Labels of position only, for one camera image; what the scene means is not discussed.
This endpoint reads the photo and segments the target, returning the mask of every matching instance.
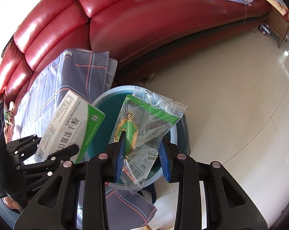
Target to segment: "person's hand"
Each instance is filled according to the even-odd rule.
[[[2,198],[2,201],[4,202],[5,206],[9,209],[20,209],[18,203],[16,203],[13,199],[10,197],[4,197]]]

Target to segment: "metal screw head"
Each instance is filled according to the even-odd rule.
[[[180,154],[178,154],[178,159],[185,160],[186,159],[186,155],[180,153]]]
[[[63,166],[64,166],[65,168],[69,168],[69,167],[72,166],[72,162],[71,162],[71,161],[65,161],[64,164],[63,164]]]
[[[108,157],[108,155],[105,154],[105,153],[101,153],[101,154],[99,155],[99,159],[101,159],[101,160],[104,160],[104,159],[106,159],[107,157]]]
[[[212,166],[216,169],[219,169],[221,167],[221,164],[219,162],[213,162]]]

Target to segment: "sofa base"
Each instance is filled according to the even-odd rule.
[[[168,43],[117,70],[114,86],[129,85],[148,77],[152,70],[161,71],[171,63],[220,41],[243,34],[260,24],[268,14],[210,28]]]

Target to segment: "plaid blanket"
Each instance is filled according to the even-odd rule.
[[[73,90],[92,103],[111,88],[117,61],[109,58],[109,52],[93,53],[88,50],[67,49],[36,78],[23,97],[15,116],[12,139],[37,134],[42,137],[56,108],[68,90]],[[77,227],[82,229],[84,182],[81,183]],[[146,225],[157,209],[138,193],[116,190],[106,186],[107,212],[110,230],[128,230]],[[16,215],[2,205],[1,215],[13,226]]]

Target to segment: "tile floor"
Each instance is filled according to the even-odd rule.
[[[275,35],[245,33],[179,61],[148,88],[188,105],[191,157],[224,164],[271,226],[289,202],[289,40],[278,49]],[[149,225],[173,229],[178,184],[162,177],[156,191]]]

